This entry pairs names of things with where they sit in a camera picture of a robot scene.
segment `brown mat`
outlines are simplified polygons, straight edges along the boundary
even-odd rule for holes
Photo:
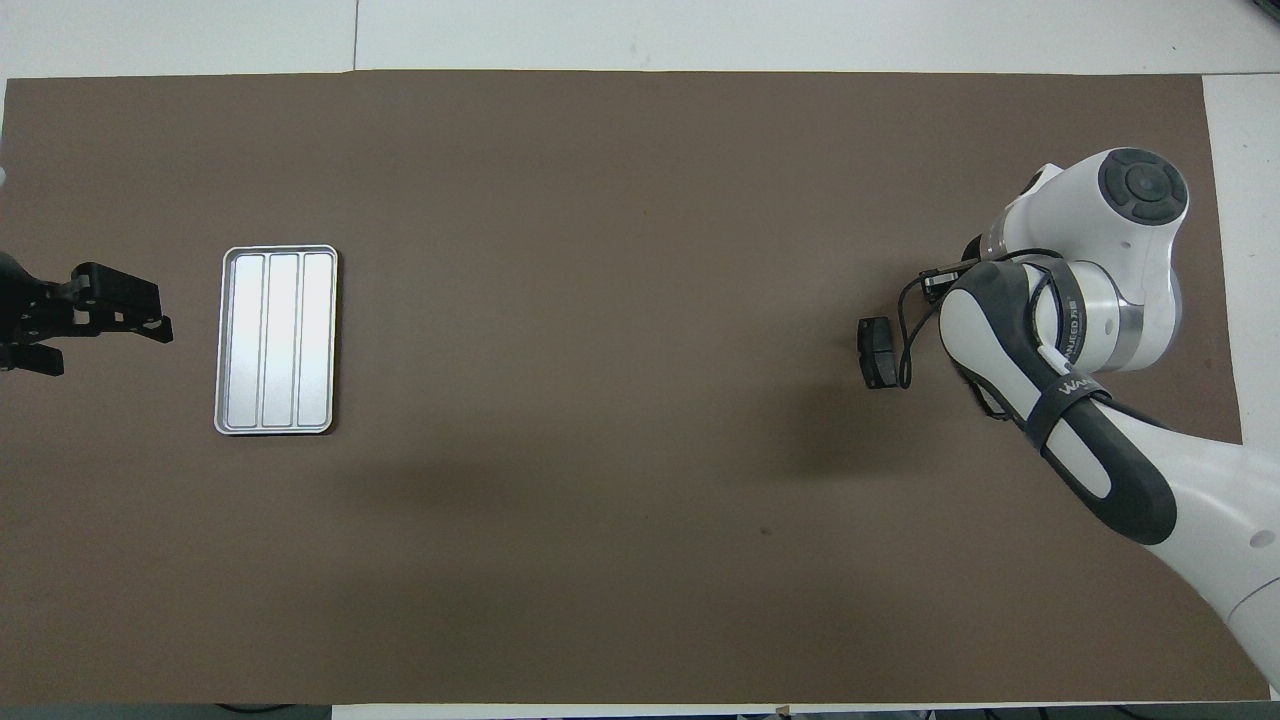
[[[1197,77],[14,81],[0,238],[178,340],[0,378],[0,700],[1261,698],[1210,609],[856,318],[1042,163],[1192,187],[1187,316],[1106,382],[1238,441]],[[223,252],[343,255],[338,424],[211,424]]]

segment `white floor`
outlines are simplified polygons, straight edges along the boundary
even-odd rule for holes
[[[1240,419],[1247,445],[1280,454],[1270,313],[1280,22],[1247,0],[0,0],[0,79],[380,68],[1212,76],[1204,104]],[[0,113],[3,99],[0,88]],[[433,707],[335,716],[513,716],[509,706]],[[554,710],[536,715],[607,712]]]

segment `silver metal tray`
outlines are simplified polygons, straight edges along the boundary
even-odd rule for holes
[[[323,433],[333,423],[338,251],[232,247],[223,258],[214,427]]]

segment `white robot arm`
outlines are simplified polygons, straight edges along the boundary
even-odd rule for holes
[[[1084,505],[1187,579],[1280,687],[1280,460],[1165,429],[1089,375],[1144,368],[1172,341],[1187,204],[1179,172],[1142,150],[1046,165],[946,291],[942,342]]]

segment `velcro strap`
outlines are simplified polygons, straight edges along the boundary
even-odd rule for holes
[[[1098,384],[1097,380],[1088,375],[1082,375],[1075,370],[1057,378],[1042,389],[1039,400],[1036,401],[1036,406],[1027,415],[1027,427],[1023,428],[1032,447],[1037,451],[1043,448],[1044,443],[1048,442],[1048,434],[1053,432],[1053,425],[1057,424],[1062,413],[1066,413],[1068,407],[1085,397],[1097,393],[1111,397],[1111,393]]]

